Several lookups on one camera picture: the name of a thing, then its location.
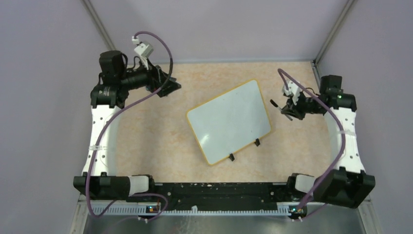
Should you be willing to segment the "black white marker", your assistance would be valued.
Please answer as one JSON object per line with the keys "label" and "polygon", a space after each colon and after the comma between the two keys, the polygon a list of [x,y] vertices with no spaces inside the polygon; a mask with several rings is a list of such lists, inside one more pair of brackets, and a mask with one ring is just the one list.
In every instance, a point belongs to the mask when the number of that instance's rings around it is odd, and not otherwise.
{"label": "black white marker", "polygon": [[[281,108],[273,99],[270,100],[270,103],[271,103],[275,108],[277,108],[277,109],[280,111],[280,113],[282,114],[282,108]],[[286,114],[283,114],[283,115],[284,115],[286,118],[288,118],[290,121],[293,120],[289,115],[286,115]]]}

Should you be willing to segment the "yellow framed whiteboard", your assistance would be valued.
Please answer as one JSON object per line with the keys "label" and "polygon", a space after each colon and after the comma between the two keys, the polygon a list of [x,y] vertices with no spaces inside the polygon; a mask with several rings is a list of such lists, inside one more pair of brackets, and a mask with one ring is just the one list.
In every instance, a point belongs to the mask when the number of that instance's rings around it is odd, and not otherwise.
{"label": "yellow framed whiteboard", "polygon": [[260,145],[272,131],[259,83],[248,80],[186,113],[187,122],[208,165],[229,158],[248,145]]}

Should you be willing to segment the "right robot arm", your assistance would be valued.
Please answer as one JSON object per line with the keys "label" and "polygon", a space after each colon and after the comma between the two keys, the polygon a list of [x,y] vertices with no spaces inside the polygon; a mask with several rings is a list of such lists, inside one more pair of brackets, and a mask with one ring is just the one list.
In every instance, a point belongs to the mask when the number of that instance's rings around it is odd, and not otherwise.
{"label": "right robot arm", "polygon": [[303,205],[314,201],[355,209],[375,187],[375,177],[366,173],[357,146],[356,98],[345,93],[341,83],[341,76],[323,76],[318,94],[292,80],[285,80],[282,87],[287,102],[281,113],[299,120],[307,114],[323,115],[330,139],[332,162],[322,175],[293,173],[288,178],[286,196],[292,201],[303,197]]}

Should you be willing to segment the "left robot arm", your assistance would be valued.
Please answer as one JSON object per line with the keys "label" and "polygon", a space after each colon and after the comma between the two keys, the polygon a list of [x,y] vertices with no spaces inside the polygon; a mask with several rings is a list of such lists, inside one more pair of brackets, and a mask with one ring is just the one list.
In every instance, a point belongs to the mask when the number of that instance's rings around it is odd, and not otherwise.
{"label": "left robot arm", "polygon": [[126,66],[127,57],[112,50],[100,54],[99,82],[91,91],[92,131],[88,156],[80,176],[73,186],[90,199],[126,200],[138,194],[144,201],[156,196],[150,175],[118,176],[116,170],[116,141],[121,114],[131,108],[126,99],[131,90],[145,87],[151,96],[165,97],[181,88],[175,78],[160,66],[148,63],[132,69]]}

